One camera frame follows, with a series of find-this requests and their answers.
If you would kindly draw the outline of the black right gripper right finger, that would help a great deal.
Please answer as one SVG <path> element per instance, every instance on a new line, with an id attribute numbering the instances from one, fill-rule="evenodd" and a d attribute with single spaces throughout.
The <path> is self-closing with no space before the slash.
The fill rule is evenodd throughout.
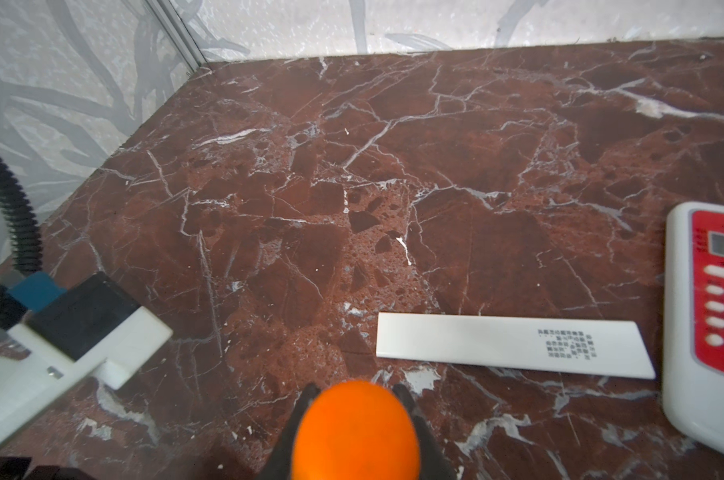
<path id="1" fill-rule="evenodd" d="M 410 390 L 403 384 L 396 384 L 392 391 L 407 410 L 416 431 L 421 458 L 419 478 L 421 480 L 456 480 L 455 469 L 433 435 Z"/>

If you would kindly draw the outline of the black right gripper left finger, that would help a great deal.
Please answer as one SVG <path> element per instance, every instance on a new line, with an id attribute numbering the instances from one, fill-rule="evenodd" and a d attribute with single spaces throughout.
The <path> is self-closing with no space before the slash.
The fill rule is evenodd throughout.
<path id="1" fill-rule="evenodd" d="M 321 389 L 314 383 L 308 384 L 303 389 L 272 453 L 258 474 L 258 480 L 289 480 L 291 478 L 293 447 L 300 423 L 320 393 Z"/>

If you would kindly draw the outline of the orange black small tool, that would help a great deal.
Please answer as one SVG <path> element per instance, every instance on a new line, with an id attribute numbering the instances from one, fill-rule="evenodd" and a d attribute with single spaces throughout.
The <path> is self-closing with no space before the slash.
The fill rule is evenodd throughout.
<path id="1" fill-rule="evenodd" d="M 390 390 L 355 380 L 311 403 L 296 432 L 293 479 L 417 479 L 421 454 L 413 421 Z"/>

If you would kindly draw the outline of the white battery cover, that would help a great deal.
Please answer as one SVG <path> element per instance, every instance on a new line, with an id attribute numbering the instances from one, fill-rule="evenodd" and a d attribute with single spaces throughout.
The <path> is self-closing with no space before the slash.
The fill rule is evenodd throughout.
<path id="1" fill-rule="evenodd" d="M 378 315 L 382 358 L 653 380 L 636 323 L 617 320 Z"/>

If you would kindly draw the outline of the red white remote control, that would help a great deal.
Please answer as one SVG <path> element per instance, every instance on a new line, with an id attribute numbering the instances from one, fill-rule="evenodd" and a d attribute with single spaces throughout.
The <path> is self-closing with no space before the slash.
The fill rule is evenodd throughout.
<path id="1" fill-rule="evenodd" d="M 724 206 L 667 216 L 662 406 L 685 435 L 724 454 Z"/>

